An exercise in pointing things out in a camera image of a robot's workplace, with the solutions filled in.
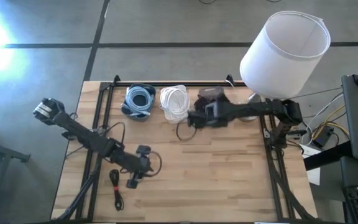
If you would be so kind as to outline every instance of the coiled cable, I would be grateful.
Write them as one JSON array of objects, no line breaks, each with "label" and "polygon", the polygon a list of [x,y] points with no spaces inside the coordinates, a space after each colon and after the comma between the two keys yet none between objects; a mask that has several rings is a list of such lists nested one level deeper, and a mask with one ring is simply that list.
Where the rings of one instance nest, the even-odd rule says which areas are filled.
[{"label": "coiled cable", "polygon": [[114,186],[114,197],[116,201],[114,202],[114,206],[117,211],[121,211],[124,209],[124,200],[121,197],[121,194],[118,191],[118,181],[119,181],[119,172],[116,169],[110,171],[110,180],[112,185]]},{"label": "coiled cable", "polygon": [[[137,96],[143,96],[146,100],[146,104],[143,106],[136,105],[134,103],[134,98]],[[127,89],[127,94],[125,95],[125,102],[121,106],[129,109],[132,113],[130,116],[138,116],[144,114],[150,116],[148,112],[149,108],[152,107],[154,95],[151,95],[145,88],[141,86],[135,86]]]},{"label": "coiled cable", "polygon": [[162,88],[160,102],[169,123],[177,124],[187,118],[190,98],[184,85]]}]

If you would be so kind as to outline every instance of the blue cable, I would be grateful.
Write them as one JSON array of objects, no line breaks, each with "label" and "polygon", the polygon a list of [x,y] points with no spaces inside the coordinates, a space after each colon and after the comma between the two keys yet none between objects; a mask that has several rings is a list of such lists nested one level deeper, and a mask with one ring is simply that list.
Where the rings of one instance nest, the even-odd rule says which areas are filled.
[{"label": "blue cable", "polygon": [[[144,106],[139,106],[134,103],[134,98],[136,96],[144,96],[146,99],[146,104]],[[125,103],[122,104],[122,107],[125,107],[129,109],[132,113],[130,116],[138,116],[140,114],[144,114],[147,116],[150,116],[150,113],[148,112],[149,108],[152,107],[154,95],[151,95],[145,88],[142,88],[140,86],[135,86],[130,88],[127,91],[127,94],[125,96]]]}]

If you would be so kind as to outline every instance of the wooden table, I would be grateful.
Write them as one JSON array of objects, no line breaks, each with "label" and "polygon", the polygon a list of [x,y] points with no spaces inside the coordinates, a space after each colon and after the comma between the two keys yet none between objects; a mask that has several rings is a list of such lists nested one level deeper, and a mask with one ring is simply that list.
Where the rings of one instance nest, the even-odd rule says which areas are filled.
[{"label": "wooden table", "polygon": [[[100,82],[84,82],[81,91],[77,121],[87,127],[92,125],[99,85]],[[188,88],[191,103],[197,99],[198,89]],[[117,212],[108,174],[119,167],[103,161],[94,222],[277,221],[258,120],[235,120],[226,128],[201,129],[192,140],[181,142],[175,134],[176,125],[168,124],[159,108],[159,88],[152,115],[144,123],[129,120],[121,113],[125,92],[124,87],[114,89],[109,125],[124,122],[125,150],[134,153],[139,144],[149,145],[162,156],[163,166],[159,175],[144,179],[135,190],[125,187],[129,175],[121,174],[119,190],[125,208]],[[232,102],[244,103],[251,91],[237,87],[225,88],[225,93]],[[121,138],[122,128],[118,127],[109,133],[110,137]],[[76,141],[70,142],[68,152],[79,146]],[[65,161],[52,218],[61,215],[78,193],[85,157],[86,149],[82,149]],[[317,217],[300,150],[290,146],[284,158],[291,190]]]}]

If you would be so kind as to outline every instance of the black metal frame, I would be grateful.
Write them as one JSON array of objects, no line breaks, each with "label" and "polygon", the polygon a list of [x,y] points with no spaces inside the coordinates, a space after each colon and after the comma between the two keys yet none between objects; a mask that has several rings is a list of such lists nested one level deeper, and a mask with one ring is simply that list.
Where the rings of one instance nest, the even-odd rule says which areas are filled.
[{"label": "black metal frame", "polygon": [[[108,100],[106,103],[106,111],[104,114],[103,119],[103,128],[107,128],[108,126],[108,117],[109,117],[109,111],[111,107],[112,102],[112,94],[114,87],[129,87],[135,82],[120,82],[120,78],[118,76],[115,77],[114,81],[112,83],[109,82],[102,82],[100,84],[99,88],[99,96],[98,96],[98,102],[96,104],[95,108],[95,116],[93,121],[93,128],[98,127],[98,121],[99,121],[99,114],[101,110],[101,102],[103,100],[103,94],[108,89]],[[230,86],[227,82],[144,82],[149,85],[154,86],[173,86],[173,85],[185,85],[185,86]],[[244,86],[244,83],[242,82],[236,82],[236,86]],[[289,185],[288,185],[288,178],[287,173],[285,170],[285,164],[283,160],[283,156],[281,153],[281,146],[272,146],[272,139],[274,138],[274,132],[275,129],[279,129],[280,124],[277,126],[275,122],[275,118],[273,115],[269,116],[269,122],[271,125],[271,130],[268,130],[266,125],[265,116],[260,116],[260,127],[262,129],[262,136],[264,138],[264,145],[265,145],[265,151],[266,151],[266,158],[267,158],[267,165],[269,169],[270,174],[270,180],[272,185],[272,193],[273,193],[273,199],[275,203],[275,209],[277,213],[277,221],[278,222],[285,222],[285,223],[320,223],[320,224],[329,224],[334,222],[324,222],[321,220],[318,220],[317,218],[311,216],[304,207],[300,204],[300,202],[296,199],[294,194],[291,192]],[[278,170],[275,167],[274,160],[273,160],[273,151],[277,155],[277,163],[278,163]],[[87,180],[89,181],[89,173],[90,173],[90,165],[91,165],[91,159],[93,153],[89,153],[91,151],[88,151],[88,154],[86,156],[86,164],[83,174],[83,184],[81,185],[86,186]],[[101,158],[98,157],[95,165],[96,175],[92,176],[91,184],[88,183],[88,188],[85,190],[84,194],[82,195],[82,198],[85,196],[86,191],[89,189],[90,185],[93,186],[91,197],[89,200],[89,209],[88,209],[88,215],[87,217],[83,217],[83,200],[81,200],[81,203],[78,203],[78,206],[76,207],[76,214],[74,220],[50,220],[49,222],[45,223],[91,223],[93,221],[93,215],[94,215],[94,206],[96,203],[96,197],[97,197],[97,190],[98,190],[98,182],[99,182],[99,173],[101,168]],[[284,199],[286,201],[286,207],[288,211],[288,218],[283,216],[283,208],[281,206],[281,200],[280,200],[280,193],[278,191],[278,187],[281,188],[281,190],[284,193]],[[299,214],[301,219],[297,219],[295,216],[295,211]],[[123,224],[128,223],[137,223],[137,222],[122,222]]]}]

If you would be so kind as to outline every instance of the white lampshade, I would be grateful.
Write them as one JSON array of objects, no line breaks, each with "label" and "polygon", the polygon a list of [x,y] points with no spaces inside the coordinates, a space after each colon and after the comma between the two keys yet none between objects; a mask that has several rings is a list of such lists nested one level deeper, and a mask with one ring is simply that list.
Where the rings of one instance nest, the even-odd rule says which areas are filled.
[{"label": "white lampshade", "polygon": [[241,60],[241,78],[261,96],[295,96],[330,42],[322,19],[302,12],[278,12],[267,20]]}]

